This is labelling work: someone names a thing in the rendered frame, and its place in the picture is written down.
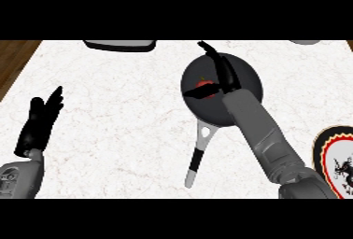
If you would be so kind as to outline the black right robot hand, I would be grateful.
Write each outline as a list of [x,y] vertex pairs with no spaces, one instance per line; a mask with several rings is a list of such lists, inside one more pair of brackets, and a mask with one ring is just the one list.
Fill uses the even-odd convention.
[[211,96],[212,94],[217,94],[220,91],[223,91],[223,93],[227,93],[230,91],[239,90],[240,84],[239,84],[239,77],[236,75],[236,72],[235,72],[233,66],[230,65],[229,60],[218,54],[215,49],[204,41],[199,41],[198,45],[204,48],[205,55],[214,61],[218,82],[208,83],[193,88],[192,90],[183,93],[183,96],[202,99]]

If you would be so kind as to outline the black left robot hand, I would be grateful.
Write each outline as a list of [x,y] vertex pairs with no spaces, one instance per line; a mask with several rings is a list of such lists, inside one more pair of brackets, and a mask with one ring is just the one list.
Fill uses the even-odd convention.
[[63,107],[62,87],[53,91],[48,100],[41,97],[31,99],[29,116],[17,137],[13,154],[20,158],[29,157],[29,151],[35,148],[44,150],[51,135],[51,126]]

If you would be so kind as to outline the red bell pepper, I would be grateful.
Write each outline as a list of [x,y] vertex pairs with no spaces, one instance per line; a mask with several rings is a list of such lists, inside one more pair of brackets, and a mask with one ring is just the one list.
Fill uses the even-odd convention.
[[202,88],[202,96],[205,99],[211,99],[215,96],[214,90],[209,88],[209,85],[214,84],[214,80],[205,79],[204,77],[199,79],[196,83],[196,87]]

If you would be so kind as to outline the dark grey frying pan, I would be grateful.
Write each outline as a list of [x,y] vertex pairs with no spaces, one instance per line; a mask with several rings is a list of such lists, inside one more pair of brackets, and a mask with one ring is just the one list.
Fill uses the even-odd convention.
[[[261,100],[263,89],[260,77],[252,66],[238,56],[232,54],[221,53],[221,56],[226,57],[230,62],[230,65],[233,66],[239,77],[240,87],[245,88],[255,95],[258,100]],[[196,88],[196,83],[202,77],[205,79],[214,80],[214,83],[218,82],[214,61],[207,55],[199,56],[189,63],[181,75],[180,91],[186,92]],[[227,113],[221,98],[221,91],[211,99],[196,99],[183,96],[184,104],[187,105],[198,119],[196,146],[184,178],[184,187],[187,189],[193,186],[202,154],[218,128],[235,126],[235,122]]]

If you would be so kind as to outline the patterned white plate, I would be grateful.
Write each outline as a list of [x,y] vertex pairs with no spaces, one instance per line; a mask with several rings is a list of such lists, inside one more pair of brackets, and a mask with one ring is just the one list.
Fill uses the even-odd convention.
[[313,167],[339,199],[353,199],[353,126],[331,126],[313,142]]

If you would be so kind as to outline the pale grey round object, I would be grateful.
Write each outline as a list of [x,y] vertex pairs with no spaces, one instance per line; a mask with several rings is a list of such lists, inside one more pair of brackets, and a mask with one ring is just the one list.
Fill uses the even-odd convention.
[[320,42],[320,40],[289,40],[289,41],[294,44],[304,45],[304,46],[314,45]]

